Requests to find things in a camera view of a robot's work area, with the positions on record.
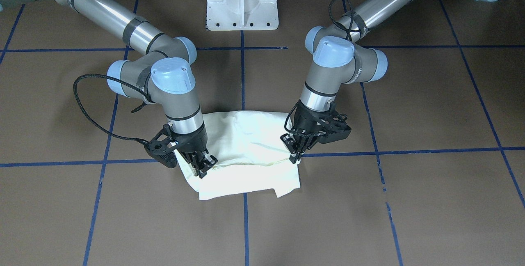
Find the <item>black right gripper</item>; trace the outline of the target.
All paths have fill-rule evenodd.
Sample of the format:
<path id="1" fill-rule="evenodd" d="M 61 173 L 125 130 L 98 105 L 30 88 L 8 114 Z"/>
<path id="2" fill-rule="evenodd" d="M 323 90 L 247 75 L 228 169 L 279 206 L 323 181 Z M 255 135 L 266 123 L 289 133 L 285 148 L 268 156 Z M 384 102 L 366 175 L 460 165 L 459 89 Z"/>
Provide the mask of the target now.
<path id="1" fill-rule="evenodd" d="M 208 135 L 203 124 L 199 129 L 188 134 L 178 134 L 172 130 L 170 123 L 166 124 L 169 135 L 178 142 L 176 150 L 182 154 L 183 158 L 193 168 L 195 175 L 200 179 L 204 178 L 216 163 L 217 158 L 208 153 L 206 143 Z"/>

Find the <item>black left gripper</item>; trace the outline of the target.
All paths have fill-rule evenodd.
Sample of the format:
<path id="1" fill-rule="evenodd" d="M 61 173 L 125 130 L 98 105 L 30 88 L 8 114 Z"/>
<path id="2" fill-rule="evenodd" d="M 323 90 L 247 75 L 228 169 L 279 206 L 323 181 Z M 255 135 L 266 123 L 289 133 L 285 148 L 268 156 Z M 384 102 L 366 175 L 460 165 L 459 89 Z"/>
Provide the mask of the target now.
<path id="1" fill-rule="evenodd" d="M 287 129 L 287 133 L 281 135 L 281 141 L 291 154 L 291 163 L 297 163 L 302 155 L 317 143 L 319 135 L 324 134 L 319 124 L 319 117 L 327 112 L 336 112 L 334 101 L 330 101 L 328 106 L 329 109 L 327 111 L 317 112 L 298 101 L 288 114 L 287 119 L 294 112 L 293 123 Z"/>

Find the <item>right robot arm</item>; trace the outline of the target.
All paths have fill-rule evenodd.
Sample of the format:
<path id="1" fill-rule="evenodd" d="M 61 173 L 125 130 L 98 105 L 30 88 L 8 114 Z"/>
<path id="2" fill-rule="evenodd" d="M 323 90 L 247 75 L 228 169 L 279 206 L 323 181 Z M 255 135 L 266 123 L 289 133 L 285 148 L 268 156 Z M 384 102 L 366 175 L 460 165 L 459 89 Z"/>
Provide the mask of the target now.
<path id="1" fill-rule="evenodd" d="M 1 8 L 37 1 L 1 0 Z M 84 15 L 141 54 L 134 61 L 114 62 L 106 74 L 86 74 L 75 79 L 74 96 L 86 118 L 94 124 L 80 101 L 77 86 L 88 78 L 105 79 L 113 92 L 141 100 L 134 112 L 147 105 L 160 105 L 167 123 L 152 139 L 119 136 L 98 128 L 114 138 L 140 143 L 151 158 L 169 168 L 178 165 L 176 154 L 180 154 L 195 176 L 204 178 L 217 159 L 207 148 L 208 135 L 191 69 L 197 58 L 193 42 L 185 37 L 171 38 L 115 0 L 53 1 Z"/>

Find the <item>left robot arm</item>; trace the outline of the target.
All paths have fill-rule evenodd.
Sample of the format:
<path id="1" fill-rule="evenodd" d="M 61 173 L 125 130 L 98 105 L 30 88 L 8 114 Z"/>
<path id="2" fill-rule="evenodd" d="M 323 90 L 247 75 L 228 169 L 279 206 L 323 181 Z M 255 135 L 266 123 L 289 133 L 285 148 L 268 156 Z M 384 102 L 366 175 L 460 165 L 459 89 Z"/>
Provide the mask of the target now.
<path id="1" fill-rule="evenodd" d="M 379 80 L 388 69 L 382 51 L 361 47 L 357 41 L 413 1 L 366 0 L 356 8 L 349 5 L 339 19 L 329 13 L 330 26 L 316 26 L 307 33 L 304 43 L 313 62 L 300 99 L 285 120 L 286 133 L 281 136 L 291 163 L 297 163 L 317 143 L 349 137 L 347 115 L 336 111 L 341 85 Z"/>

